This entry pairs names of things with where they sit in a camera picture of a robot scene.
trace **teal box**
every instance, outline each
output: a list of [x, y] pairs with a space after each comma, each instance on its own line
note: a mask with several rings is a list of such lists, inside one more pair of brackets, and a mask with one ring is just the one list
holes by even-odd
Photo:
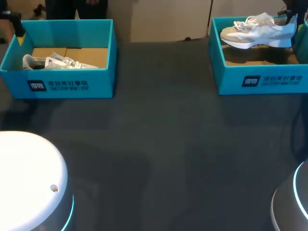
[[[0, 66], [0, 75], [15, 99], [113, 96], [116, 38], [112, 20], [23, 21], [23, 27], [23, 45], [14, 37]], [[106, 68], [23, 70], [23, 56], [39, 47], [108, 48]]]
[[307, 93], [308, 24], [295, 37], [293, 51], [300, 64], [227, 66], [221, 48], [220, 32], [246, 17], [213, 18], [209, 53], [219, 95]]

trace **dark gray floor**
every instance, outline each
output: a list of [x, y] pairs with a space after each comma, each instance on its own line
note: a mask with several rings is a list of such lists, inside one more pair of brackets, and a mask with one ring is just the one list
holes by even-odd
[[0, 85], [2, 129], [62, 152], [78, 231], [271, 230], [271, 196], [305, 143], [304, 95], [218, 96], [206, 40], [124, 45], [116, 79], [109, 100], [25, 104]]

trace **white sneaker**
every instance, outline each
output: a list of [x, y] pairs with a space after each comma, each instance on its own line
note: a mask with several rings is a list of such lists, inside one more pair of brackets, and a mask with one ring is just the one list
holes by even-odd
[[53, 53], [47, 58], [35, 58], [29, 54], [23, 57], [23, 67], [27, 70], [33, 69], [90, 69], [98, 68], [89, 64], [82, 64], [67, 57]]
[[245, 22], [234, 22], [220, 34], [221, 40], [230, 46], [248, 49], [255, 45], [271, 47], [291, 47], [291, 38], [297, 30], [297, 15], [288, 24], [286, 18], [273, 18], [267, 13], [250, 16]]

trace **cardboard bottom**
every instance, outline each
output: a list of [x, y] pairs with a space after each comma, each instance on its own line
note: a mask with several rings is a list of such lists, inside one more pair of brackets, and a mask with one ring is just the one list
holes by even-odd
[[108, 48], [34, 48], [33, 57], [46, 58], [53, 52], [84, 64], [106, 68]]
[[265, 45], [243, 50], [221, 46], [228, 66], [299, 64], [292, 48], [273, 48]]

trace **shoe box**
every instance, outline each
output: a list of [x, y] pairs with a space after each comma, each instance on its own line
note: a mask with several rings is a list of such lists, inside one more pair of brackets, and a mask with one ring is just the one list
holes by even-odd
[[[0, 66], [15, 99], [112, 98], [116, 38], [112, 20], [23, 21], [22, 46], [16, 37]], [[23, 70], [25, 54], [46, 58], [53, 52], [97, 69]]]
[[307, 93], [308, 24], [299, 27], [291, 48], [265, 45], [243, 50], [225, 44], [220, 32], [246, 17], [213, 18], [209, 54], [220, 95]]

